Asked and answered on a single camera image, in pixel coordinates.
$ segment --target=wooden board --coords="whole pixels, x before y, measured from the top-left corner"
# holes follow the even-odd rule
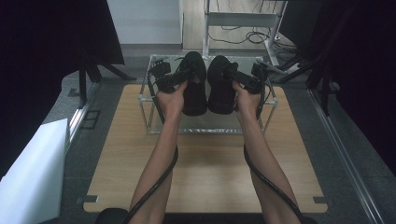
[[[158,135],[148,134],[137,100],[140,86],[124,88],[88,195],[88,212],[108,207],[128,209],[134,189]],[[281,88],[266,139],[283,168],[304,213],[323,213],[327,204],[303,140]],[[260,204],[243,156],[242,135],[181,134],[179,159],[167,205],[172,213],[260,213]]]

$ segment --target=human arm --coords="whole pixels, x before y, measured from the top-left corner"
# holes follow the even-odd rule
[[[137,183],[131,201],[131,208],[133,208],[143,195],[155,184],[174,158],[177,147],[178,126],[181,122],[181,110],[184,105],[183,91],[186,87],[187,82],[183,82],[173,93],[169,94],[161,91],[157,93],[157,99],[165,116],[165,122],[146,167]],[[162,223],[171,184],[172,172],[142,205],[129,223]]]
[[[238,92],[235,103],[238,107],[237,117],[244,134],[247,154],[254,166],[278,186],[295,204],[297,204],[289,180],[279,166],[269,148],[262,129],[256,118],[260,95],[251,95],[233,81],[233,88]],[[300,223],[291,208],[272,189],[264,184],[255,174],[251,173],[253,186],[256,190],[262,215],[266,223]]]

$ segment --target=black cable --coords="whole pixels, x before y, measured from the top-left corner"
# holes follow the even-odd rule
[[[251,12],[254,12],[254,9],[256,9],[256,7],[259,5],[260,0],[257,0],[256,6],[254,6],[253,10],[251,10]]]
[[[271,4],[270,4],[270,3],[268,3],[268,8],[265,10],[265,13],[267,13],[267,12],[268,12],[268,10],[270,9],[270,6],[271,6]]]
[[[262,6],[263,5],[264,5],[264,0],[262,0],[262,4],[260,5],[260,10],[259,10],[260,13],[262,12]]]
[[[291,208],[291,210],[294,212],[294,214],[297,216],[297,218],[300,220],[301,223],[304,223],[304,216],[301,213],[300,209],[297,207],[297,205],[291,200],[291,198],[288,197],[288,195],[285,194],[285,192],[282,191],[277,185],[275,185],[271,180],[269,180],[265,175],[263,175],[253,164],[253,162],[250,160],[250,157],[248,156],[248,151],[246,148],[246,145],[244,145],[244,156],[245,160],[247,162],[247,165],[249,166],[250,170],[265,184],[267,185],[270,189],[272,189],[279,197],[283,199],[283,201]]]
[[[224,42],[224,43],[228,43],[228,44],[242,44],[242,43],[244,43],[245,41],[248,40],[248,39],[246,38],[246,39],[244,39],[244,40],[242,40],[242,41],[240,41],[240,42],[232,42],[232,41],[228,41],[228,40],[215,39],[215,38],[213,38],[210,34],[208,34],[208,35],[209,35],[209,38],[212,39],[212,40],[214,40],[214,41]]]
[[[165,117],[163,115],[163,112],[161,111],[161,107],[157,101],[157,98],[155,97],[154,89],[151,84],[151,76],[150,75],[148,75],[148,88],[149,88],[150,94],[152,96],[152,101],[154,102],[155,106],[157,107],[157,111],[158,111],[158,114],[160,115],[161,122],[164,123]],[[169,174],[172,172],[173,168],[175,167],[177,158],[178,158],[178,148],[176,146],[174,158],[172,159],[168,168],[166,168],[166,170],[163,172],[163,174],[160,176],[160,178],[157,180],[157,182],[155,182],[155,184],[151,187],[151,189],[149,189],[148,192],[145,195],[143,195],[143,197],[134,205],[134,207],[131,209],[131,211],[129,211],[128,215],[122,221],[122,224],[128,224],[129,221],[132,219],[132,217],[134,217],[134,215],[137,213],[137,211],[149,199],[149,197],[160,187],[160,185],[169,176]]]
[[[260,105],[256,113],[256,118],[259,119],[261,113],[262,113],[262,106],[265,104],[266,99],[264,100],[264,94],[265,94],[265,82],[264,82],[264,69],[262,70],[262,75],[261,75],[261,81],[260,83],[262,84],[262,91],[261,91],[261,96],[260,96]],[[277,195],[279,195],[283,201],[291,208],[291,210],[294,212],[294,214],[297,216],[297,218],[300,220],[301,223],[304,223],[304,217],[303,214],[301,213],[300,209],[297,207],[297,205],[289,198],[288,195],[285,194],[285,192],[282,191],[277,185],[275,185],[273,182],[271,182],[265,175],[263,175],[253,164],[251,161],[248,151],[246,148],[246,145],[244,144],[244,156],[245,160],[247,162],[248,167],[250,170],[265,184],[267,185],[270,189],[272,189]]]
[[[254,31],[255,28],[256,28],[256,30],[258,29],[257,27],[253,27],[252,31],[247,33],[247,35],[246,35],[247,40],[248,40],[250,43],[252,43],[252,44],[262,44],[262,43],[264,43],[264,41],[265,41],[266,39],[268,39],[270,36],[269,36],[269,35],[266,35],[265,33],[259,32],[259,31]],[[254,40],[251,39],[252,36],[257,36],[257,37],[260,38],[261,40],[260,40],[260,41],[254,41]]]
[[[216,2],[217,2],[217,4],[218,4],[218,12],[220,12],[219,0],[216,0]],[[231,8],[230,4],[231,4],[231,1],[228,0],[228,7],[230,8],[231,12],[233,12],[233,9]],[[221,29],[230,31],[230,30],[239,29],[239,28],[241,28],[241,27],[242,27],[242,26],[235,26],[235,27],[233,27],[233,28],[224,28],[223,26],[221,26]]]
[[[276,2],[277,1],[275,1],[275,3],[274,3],[273,13],[275,12]]]

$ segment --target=cable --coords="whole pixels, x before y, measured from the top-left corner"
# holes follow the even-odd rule
[[[291,208],[291,210],[294,212],[294,214],[297,216],[297,218],[300,220],[301,223],[304,223],[304,216],[301,213],[300,209],[297,207],[297,205],[291,200],[291,198],[288,197],[288,195],[285,194],[285,192],[282,191],[282,189],[278,188],[277,185],[275,185],[271,180],[269,180],[265,175],[263,175],[252,163],[250,160],[250,157],[248,156],[248,151],[246,148],[246,145],[244,145],[244,156],[245,160],[247,162],[247,165],[249,166],[250,170],[265,184],[267,185],[270,189],[272,189],[277,195],[279,195],[283,201]]]
[[[256,113],[256,118],[259,119],[261,113],[262,113],[262,106],[265,104],[265,101],[268,99],[264,100],[264,94],[265,94],[265,82],[264,82],[264,72],[266,72],[265,69],[262,69],[261,72],[261,80],[260,83],[262,84],[262,91],[261,91],[261,96],[260,96],[260,105],[259,108],[257,109]],[[291,210],[294,212],[294,214],[297,216],[297,218],[300,220],[301,223],[304,223],[304,217],[303,214],[301,213],[300,209],[297,207],[297,205],[291,200],[291,198],[288,197],[288,195],[285,194],[277,185],[275,185],[273,182],[271,182],[265,175],[263,175],[253,164],[251,161],[248,151],[246,148],[246,145],[244,144],[244,156],[245,160],[247,162],[247,165],[249,166],[250,170],[265,184],[267,185],[270,189],[272,189],[277,195],[279,195],[283,201],[291,208]]]
[[[248,40],[248,39],[246,38],[246,39],[244,39],[244,40],[242,40],[242,41],[240,41],[240,42],[232,42],[232,41],[228,41],[228,40],[215,39],[215,38],[213,38],[210,34],[209,34],[209,38],[212,39],[212,40],[214,40],[214,41],[219,41],[219,42],[224,42],[224,43],[229,43],[229,44],[242,44],[242,43],[244,43],[245,41]]]
[[[219,0],[216,0],[216,2],[217,2],[217,4],[218,4],[218,12],[220,12],[220,9],[219,9]],[[231,10],[231,12],[233,12],[233,9],[231,8],[231,1],[230,1],[230,0],[228,0],[228,8]],[[223,29],[223,30],[231,31],[231,30],[239,29],[239,28],[241,28],[242,26],[235,26],[235,27],[233,27],[233,28],[224,28],[223,26],[220,26],[220,27],[221,27],[221,29]]]
[[[150,94],[152,96],[152,101],[154,102],[155,106],[157,107],[158,114],[160,115],[161,122],[165,122],[165,117],[163,115],[163,112],[161,111],[160,105],[157,101],[157,98],[155,97],[154,89],[152,88],[151,84],[151,76],[148,76],[148,87]],[[148,190],[148,192],[143,195],[143,197],[134,205],[134,207],[129,211],[128,215],[125,217],[125,219],[122,221],[122,224],[128,224],[128,222],[134,217],[134,215],[137,213],[137,211],[143,206],[143,204],[149,199],[149,197],[160,187],[160,185],[163,183],[163,181],[169,176],[169,174],[172,172],[173,168],[176,165],[178,159],[178,148],[176,146],[175,149],[175,154],[174,158],[171,161],[171,164],[169,164],[168,168],[163,172],[163,174],[160,176],[160,178],[155,182],[155,184],[151,187],[151,189]]]
[[[275,3],[274,3],[273,13],[275,12],[276,2],[277,1],[275,1]]]
[[[256,9],[256,7],[259,5],[260,1],[261,1],[261,0],[258,0],[258,1],[257,1],[256,6],[254,6],[254,8],[253,8],[253,10],[251,10],[251,12],[254,12],[254,9]]]
[[[262,0],[262,4],[260,5],[260,10],[259,10],[260,13],[262,12],[262,6],[263,5],[264,5],[264,0]]]

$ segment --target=white wall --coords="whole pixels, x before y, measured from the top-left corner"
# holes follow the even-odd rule
[[[59,216],[67,119],[43,124],[0,182],[0,224],[41,223]]]
[[[181,44],[182,0],[107,0],[120,44]]]

